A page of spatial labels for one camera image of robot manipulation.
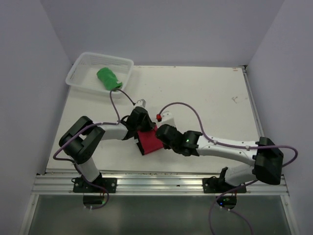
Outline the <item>green microfiber towel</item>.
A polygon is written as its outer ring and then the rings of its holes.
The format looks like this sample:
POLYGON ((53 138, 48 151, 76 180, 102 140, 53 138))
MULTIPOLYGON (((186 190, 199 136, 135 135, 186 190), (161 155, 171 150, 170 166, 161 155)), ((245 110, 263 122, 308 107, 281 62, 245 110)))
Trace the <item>green microfiber towel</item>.
POLYGON ((115 73, 107 67, 101 68, 96 75, 108 91, 115 91, 123 85, 123 83, 117 79, 115 73))

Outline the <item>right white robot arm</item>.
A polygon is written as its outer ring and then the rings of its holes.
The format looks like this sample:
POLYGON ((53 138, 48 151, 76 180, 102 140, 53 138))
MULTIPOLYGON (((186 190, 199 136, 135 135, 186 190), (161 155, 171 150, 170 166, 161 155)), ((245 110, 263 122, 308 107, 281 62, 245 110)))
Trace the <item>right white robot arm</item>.
POLYGON ((169 124, 157 129, 156 138, 163 143, 164 149, 171 149, 186 157, 214 156, 241 162, 240 166, 226 167, 220 173, 218 187, 223 192, 254 180, 269 185, 280 184, 284 155, 269 138, 244 142, 220 138, 208 140, 204 133, 181 133, 169 124))

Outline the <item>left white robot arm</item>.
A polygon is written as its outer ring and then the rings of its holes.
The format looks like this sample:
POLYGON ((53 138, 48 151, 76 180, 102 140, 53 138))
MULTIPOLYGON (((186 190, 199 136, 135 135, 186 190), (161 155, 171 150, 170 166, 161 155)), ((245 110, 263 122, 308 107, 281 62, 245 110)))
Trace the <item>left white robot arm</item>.
POLYGON ((85 178, 84 186, 90 192, 97 192, 102 181, 92 155, 100 141, 133 138, 140 153, 147 155, 162 148, 162 143, 155 137, 156 130, 157 126, 151 121, 148 111, 137 106, 117 123, 93 123, 87 116, 80 117, 61 137, 59 146, 85 178))

